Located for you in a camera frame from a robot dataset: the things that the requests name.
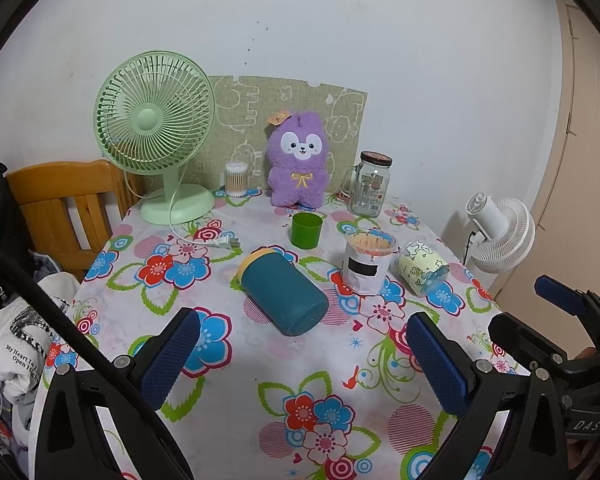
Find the white plastic cup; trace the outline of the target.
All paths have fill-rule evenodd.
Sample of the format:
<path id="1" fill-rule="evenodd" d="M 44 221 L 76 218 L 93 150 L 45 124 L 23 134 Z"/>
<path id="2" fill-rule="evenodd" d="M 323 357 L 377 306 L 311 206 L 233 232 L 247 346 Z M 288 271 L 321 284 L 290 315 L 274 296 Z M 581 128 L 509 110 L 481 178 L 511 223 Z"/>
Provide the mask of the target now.
<path id="1" fill-rule="evenodd" d="M 352 292 L 378 295 L 398 249 L 396 239 L 378 229 L 356 230 L 346 235 L 341 277 Z"/>

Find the small green plastic cup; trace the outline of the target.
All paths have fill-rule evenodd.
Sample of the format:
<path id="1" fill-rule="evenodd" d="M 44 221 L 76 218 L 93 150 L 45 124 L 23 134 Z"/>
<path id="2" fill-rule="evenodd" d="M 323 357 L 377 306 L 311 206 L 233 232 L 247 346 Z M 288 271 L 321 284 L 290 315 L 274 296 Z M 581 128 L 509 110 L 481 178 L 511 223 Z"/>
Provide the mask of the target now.
<path id="1" fill-rule="evenodd" d="M 301 249 L 317 248 L 323 218 L 314 212 L 297 212 L 291 220 L 290 240 Z"/>

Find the wooden door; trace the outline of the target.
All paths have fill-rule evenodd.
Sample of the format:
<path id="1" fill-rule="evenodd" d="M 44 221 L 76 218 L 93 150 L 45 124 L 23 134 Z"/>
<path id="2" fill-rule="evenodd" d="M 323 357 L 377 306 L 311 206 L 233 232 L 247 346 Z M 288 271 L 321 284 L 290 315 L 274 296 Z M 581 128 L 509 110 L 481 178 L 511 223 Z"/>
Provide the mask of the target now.
<path id="1" fill-rule="evenodd" d="M 562 93 L 531 213 L 530 254 L 490 287 L 496 303 L 576 356 L 592 341 L 573 316 L 535 295 L 542 274 L 600 295 L 600 33 L 570 0 L 556 0 Z"/>

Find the white standing fan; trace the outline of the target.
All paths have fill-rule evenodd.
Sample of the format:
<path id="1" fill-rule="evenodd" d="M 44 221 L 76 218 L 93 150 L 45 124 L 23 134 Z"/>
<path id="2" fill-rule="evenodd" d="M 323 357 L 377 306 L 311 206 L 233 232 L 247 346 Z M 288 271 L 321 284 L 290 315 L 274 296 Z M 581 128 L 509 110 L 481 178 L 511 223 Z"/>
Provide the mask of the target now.
<path id="1" fill-rule="evenodd" d="M 465 210 L 484 237 L 471 255 L 480 271 L 505 273 L 529 255 L 535 239 L 535 223 L 521 200 L 511 197 L 494 200 L 485 192 L 478 192 L 467 201 Z"/>

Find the floral tablecloth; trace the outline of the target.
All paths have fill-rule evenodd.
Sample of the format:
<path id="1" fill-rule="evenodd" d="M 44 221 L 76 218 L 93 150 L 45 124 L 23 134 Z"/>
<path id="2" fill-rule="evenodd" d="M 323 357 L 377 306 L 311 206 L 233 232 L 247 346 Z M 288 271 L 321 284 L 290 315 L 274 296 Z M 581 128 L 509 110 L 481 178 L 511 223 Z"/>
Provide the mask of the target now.
<path id="1" fill-rule="evenodd" d="M 238 200 L 217 192 L 210 214 L 175 230 L 131 210 L 86 272 L 68 317 L 113 357 L 137 352 L 178 309 L 197 312 L 199 342 L 160 413 L 199 479 L 414 479 L 454 418 L 408 348 L 404 323 L 425 312 L 472 358 L 516 374 L 518 364 L 486 330 L 498 306 L 404 200 L 389 198 L 367 219 L 328 196 L 311 250 L 291 244 L 293 216 L 257 189 Z M 450 275 L 425 297 L 395 273 L 378 295 L 355 295 L 340 268 L 346 235 L 358 229 L 421 240 Z M 263 247 L 329 301 L 303 335 L 283 335 L 239 285 L 242 260 Z"/>

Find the teal tumbler with yellow lid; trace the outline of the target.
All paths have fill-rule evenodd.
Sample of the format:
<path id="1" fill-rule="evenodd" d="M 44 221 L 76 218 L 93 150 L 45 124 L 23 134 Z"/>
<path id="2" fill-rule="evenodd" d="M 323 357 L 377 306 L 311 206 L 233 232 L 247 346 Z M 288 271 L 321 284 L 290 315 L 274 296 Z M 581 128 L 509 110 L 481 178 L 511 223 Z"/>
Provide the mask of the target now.
<path id="1" fill-rule="evenodd" d="M 329 307 L 324 292 L 272 248 L 260 248 L 242 260 L 237 279 L 285 336 L 297 337 L 312 330 Z"/>

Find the glass mason jar mug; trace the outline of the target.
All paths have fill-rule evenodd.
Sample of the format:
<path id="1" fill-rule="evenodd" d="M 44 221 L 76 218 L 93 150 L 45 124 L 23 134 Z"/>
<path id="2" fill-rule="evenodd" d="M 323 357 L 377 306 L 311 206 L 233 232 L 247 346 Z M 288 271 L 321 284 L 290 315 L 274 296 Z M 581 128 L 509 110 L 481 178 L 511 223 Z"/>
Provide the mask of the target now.
<path id="1" fill-rule="evenodd" d="M 340 197 L 352 214 L 377 218 L 384 204 L 390 181 L 390 156 L 375 151 L 362 151 L 360 161 L 351 166 L 340 184 Z"/>

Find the wooden chair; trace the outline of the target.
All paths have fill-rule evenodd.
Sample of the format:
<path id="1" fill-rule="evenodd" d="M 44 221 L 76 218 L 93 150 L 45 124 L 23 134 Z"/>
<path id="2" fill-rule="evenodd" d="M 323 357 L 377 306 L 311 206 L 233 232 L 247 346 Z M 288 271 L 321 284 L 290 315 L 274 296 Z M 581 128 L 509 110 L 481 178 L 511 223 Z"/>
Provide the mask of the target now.
<path id="1" fill-rule="evenodd" d="M 105 197 L 114 196 L 122 219 L 146 184 L 111 162 L 46 162 L 6 174 L 34 248 L 78 280 L 112 235 Z"/>

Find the cotton swab container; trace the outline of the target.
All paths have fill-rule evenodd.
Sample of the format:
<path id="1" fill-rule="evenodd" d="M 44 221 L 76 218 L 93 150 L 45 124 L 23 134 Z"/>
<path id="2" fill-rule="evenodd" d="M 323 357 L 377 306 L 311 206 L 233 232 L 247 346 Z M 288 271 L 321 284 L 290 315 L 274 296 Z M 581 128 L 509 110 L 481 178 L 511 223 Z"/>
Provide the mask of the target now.
<path id="1" fill-rule="evenodd" d="M 248 191 L 249 166 L 241 160 L 227 162 L 224 167 L 224 188 L 227 196 L 244 197 Z"/>

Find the purple plush toy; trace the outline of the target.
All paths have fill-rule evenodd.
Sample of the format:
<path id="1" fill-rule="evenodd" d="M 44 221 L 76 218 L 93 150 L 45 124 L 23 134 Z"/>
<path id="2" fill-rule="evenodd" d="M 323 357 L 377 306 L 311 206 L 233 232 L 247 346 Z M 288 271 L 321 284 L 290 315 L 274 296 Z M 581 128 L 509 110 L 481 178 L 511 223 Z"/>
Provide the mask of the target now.
<path id="1" fill-rule="evenodd" d="M 320 208 L 330 181 L 329 140 L 322 118 L 313 110 L 281 110 L 268 123 L 273 127 L 266 147 L 272 205 Z"/>

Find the green desk fan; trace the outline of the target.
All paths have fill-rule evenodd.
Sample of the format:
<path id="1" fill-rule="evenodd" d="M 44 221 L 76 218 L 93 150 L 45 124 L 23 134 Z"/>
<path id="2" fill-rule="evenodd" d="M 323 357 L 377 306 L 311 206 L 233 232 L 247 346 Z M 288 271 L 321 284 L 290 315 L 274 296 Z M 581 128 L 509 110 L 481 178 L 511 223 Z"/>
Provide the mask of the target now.
<path id="1" fill-rule="evenodd" d="M 135 55 L 105 79 L 93 112 L 102 154 L 128 174 L 162 179 L 162 188 L 140 203 L 145 221 L 175 226 L 213 208 L 208 188 L 183 178 L 184 168 L 208 139 L 214 112 L 210 79 L 179 53 Z"/>

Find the green patterned foam mat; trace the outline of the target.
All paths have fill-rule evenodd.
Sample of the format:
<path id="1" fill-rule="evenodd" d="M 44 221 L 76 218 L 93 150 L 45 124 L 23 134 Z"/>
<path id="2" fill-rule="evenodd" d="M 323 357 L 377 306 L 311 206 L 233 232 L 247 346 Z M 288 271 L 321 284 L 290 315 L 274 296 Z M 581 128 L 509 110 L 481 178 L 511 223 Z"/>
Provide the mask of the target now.
<path id="1" fill-rule="evenodd" d="M 204 147 L 188 163 L 185 183 L 216 190 L 224 182 L 224 166 L 239 160 L 248 166 L 248 183 L 268 185 L 268 139 L 283 122 L 297 129 L 294 116 L 314 112 L 320 116 L 329 148 L 326 169 L 329 189 L 358 154 L 367 93 L 334 84 L 263 76 L 212 76 L 215 118 Z"/>

